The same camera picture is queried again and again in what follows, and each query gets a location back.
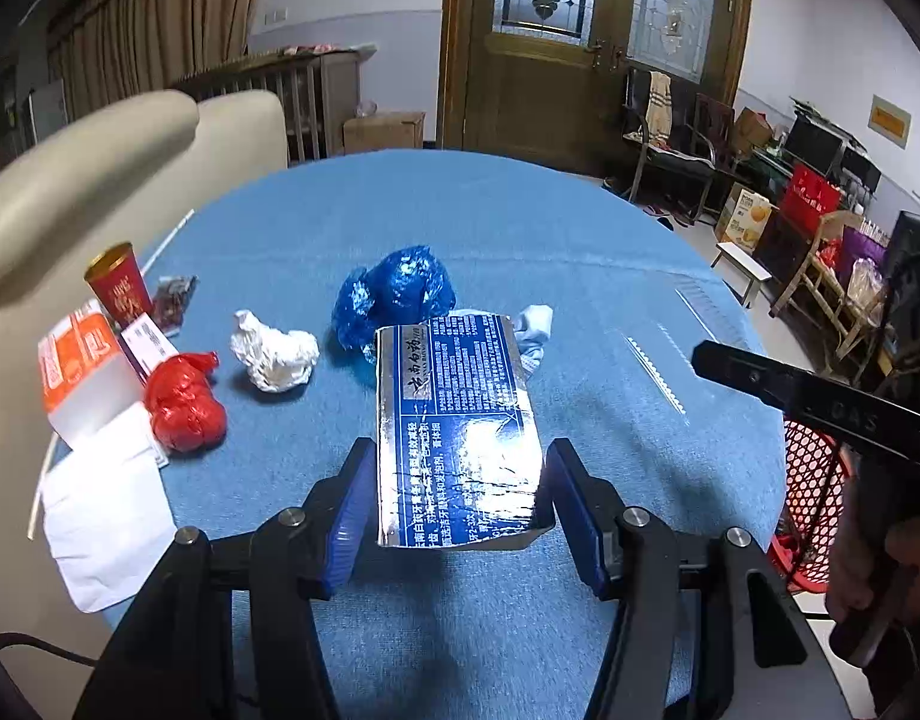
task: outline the small white stool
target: small white stool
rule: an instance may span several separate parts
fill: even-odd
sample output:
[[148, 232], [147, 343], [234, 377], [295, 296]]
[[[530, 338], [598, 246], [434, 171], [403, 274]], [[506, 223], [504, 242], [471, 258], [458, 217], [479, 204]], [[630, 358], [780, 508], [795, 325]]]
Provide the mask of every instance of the small white stool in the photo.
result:
[[768, 282], [773, 278], [773, 274], [767, 269], [764, 268], [759, 262], [754, 260], [747, 252], [742, 250], [734, 242], [726, 242], [725, 244], [717, 244], [718, 252], [716, 253], [716, 258], [711, 263], [711, 268], [716, 268], [716, 264], [720, 262], [721, 257], [726, 257], [727, 260], [732, 262], [737, 269], [739, 269], [742, 274], [744, 274], [748, 279], [750, 279], [750, 285], [747, 287], [745, 293], [743, 293], [742, 298], [740, 295], [736, 295], [733, 292], [740, 303], [743, 305], [743, 308], [750, 308], [756, 300], [756, 294], [759, 293], [759, 288], [761, 285]]

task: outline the beige leather sofa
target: beige leather sofa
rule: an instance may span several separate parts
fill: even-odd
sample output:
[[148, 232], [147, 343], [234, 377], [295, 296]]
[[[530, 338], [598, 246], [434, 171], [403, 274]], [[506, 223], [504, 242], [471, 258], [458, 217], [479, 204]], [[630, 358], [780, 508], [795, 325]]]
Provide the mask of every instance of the beige leather sofa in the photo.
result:
[[[89, 656], [108, 632], [75, 610], [38, 529], [26, 524], [50, 429], [39, 338], [89, 297], [89, 260], [115, 242], [158, 242], [190, 209], [287, 163], [284, 113], [267, 92], [198, 105], [139, 95], [44, 141], [0, 174], [0, 632]], [[14, 647], [3, 661], [44, 718], [70, 717], [88, 669]]]

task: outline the red laundry basket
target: red laundry basket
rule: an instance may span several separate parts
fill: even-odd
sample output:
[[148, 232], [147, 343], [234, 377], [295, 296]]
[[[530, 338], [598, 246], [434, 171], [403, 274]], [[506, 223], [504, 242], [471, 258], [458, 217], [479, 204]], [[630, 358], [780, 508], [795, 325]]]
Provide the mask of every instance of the red laundry basket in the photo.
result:
[[[829, 551], [843, 512], [843, 486], [852, 475], [850, 463], [841, 451], [835, 458], [826, 500], [821, 501], [829, 464], [834, 461], [836, 442], [822, 433], [784, 419], [786, 434], [786, 503], [777, 533], [770, 541], [768, 554], [784, 577], [797, 570], [788, 584], [791, 593], [826, 592], [829, 577]], [[810, 536], [809, 528], [822, 505], [820, 517]]]

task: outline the red bag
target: red bag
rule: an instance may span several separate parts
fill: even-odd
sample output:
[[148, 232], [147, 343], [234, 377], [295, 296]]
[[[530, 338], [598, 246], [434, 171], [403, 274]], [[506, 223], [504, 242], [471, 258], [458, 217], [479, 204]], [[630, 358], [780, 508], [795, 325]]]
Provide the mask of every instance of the red bag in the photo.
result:
[[837, 238], [823, 247], [823, 250], [817, 255], [820, 262], [828, 267], [831, 271], [836, 271], [837, 263], [840, 261], [840, 251], [843, 248], [843, 239]]
[[214, 398], [207, 374], [220, 365], [217, 353], [178, 354], [147, 379], [143, 405], [162, 445], [178, 452], [212, 446], [227, 432], [227, 412]]
[[815, 235], [820, 217], [835, 211], [839, 205], [840, 191], [835, 186], [806, 165], [797, 165], [780, 210], [786, 218]]

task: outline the toothpaste box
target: toothpaste box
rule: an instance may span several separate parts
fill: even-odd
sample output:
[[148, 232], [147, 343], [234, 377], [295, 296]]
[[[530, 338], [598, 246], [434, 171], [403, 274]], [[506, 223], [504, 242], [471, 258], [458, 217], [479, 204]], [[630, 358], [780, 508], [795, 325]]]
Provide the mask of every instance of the toothpaste box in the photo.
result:
[[71, 449], [143, 398], [96, 299], [57, 322], [37, 344], [37, 358], [47, 419]]
[[380, 546], [522, 549], [553, 526], [524, 382], [509, 317], [377, 331]]

